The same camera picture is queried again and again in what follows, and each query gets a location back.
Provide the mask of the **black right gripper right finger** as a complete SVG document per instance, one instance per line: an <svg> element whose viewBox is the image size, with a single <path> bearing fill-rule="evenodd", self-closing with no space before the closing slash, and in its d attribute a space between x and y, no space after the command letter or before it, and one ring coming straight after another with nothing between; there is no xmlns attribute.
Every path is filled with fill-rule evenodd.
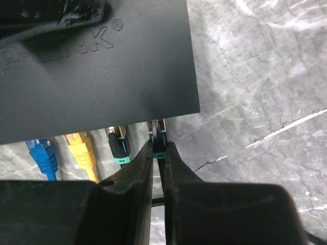
<svg viewBox="0 0 327 245"><path fill-rule="evenodd" d="M170 142L165 162L167 244L307 244L290 194L280 185L207 182Z"/></svg>

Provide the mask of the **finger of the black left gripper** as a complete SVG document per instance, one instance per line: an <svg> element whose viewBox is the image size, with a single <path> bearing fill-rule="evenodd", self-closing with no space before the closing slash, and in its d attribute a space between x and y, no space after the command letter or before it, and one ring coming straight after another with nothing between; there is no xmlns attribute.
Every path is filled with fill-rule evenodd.
<svg viewBox="0 0 327 245"><path fill-rule="evenodd" d="M1 1L1 47L40 34L95 25L110 14L108 1Z"/></svg>

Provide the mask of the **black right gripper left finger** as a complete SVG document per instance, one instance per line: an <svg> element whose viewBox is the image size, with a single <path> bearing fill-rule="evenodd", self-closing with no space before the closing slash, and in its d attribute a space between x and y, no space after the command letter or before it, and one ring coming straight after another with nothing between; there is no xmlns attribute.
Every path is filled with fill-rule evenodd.
<svg viewBox="0 0 327 245"><path fill-rule="evenodd" d="M1 181L1 244L148 244L153 149L92 181Z"/></svg>

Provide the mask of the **black network switch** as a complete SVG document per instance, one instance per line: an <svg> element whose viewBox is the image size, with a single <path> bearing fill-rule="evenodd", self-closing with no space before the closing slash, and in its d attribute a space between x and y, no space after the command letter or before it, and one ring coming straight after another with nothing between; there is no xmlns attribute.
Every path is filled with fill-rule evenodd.
<svg viewBox="0 0 327 245"><path fill-rule="evenodd" d="M1 35L1 144L200 112L186 1L103 1L81 26Z"/></svg>

